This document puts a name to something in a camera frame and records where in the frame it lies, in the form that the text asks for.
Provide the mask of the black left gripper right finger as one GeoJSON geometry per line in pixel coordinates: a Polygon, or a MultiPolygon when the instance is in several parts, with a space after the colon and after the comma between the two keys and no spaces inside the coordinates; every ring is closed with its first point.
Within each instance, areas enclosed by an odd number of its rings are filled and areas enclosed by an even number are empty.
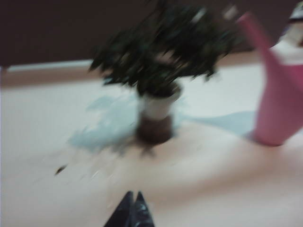
{"type": "Polygon", "coordinates": [[[138,192],[133,204],[133,226],[134,227],[155,227],[152,215],[144,199],[142,192],[138,192]]]}

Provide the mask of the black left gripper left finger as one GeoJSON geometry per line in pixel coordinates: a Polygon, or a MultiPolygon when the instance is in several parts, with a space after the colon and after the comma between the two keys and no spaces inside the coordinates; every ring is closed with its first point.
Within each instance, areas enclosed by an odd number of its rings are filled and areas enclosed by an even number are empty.
{"type": "Polygon", "coordinates": [[[134,193],[132,191],[128,191],[119,202],[104,227],[128,227],[130,210],[133,202],[134,193]]]}

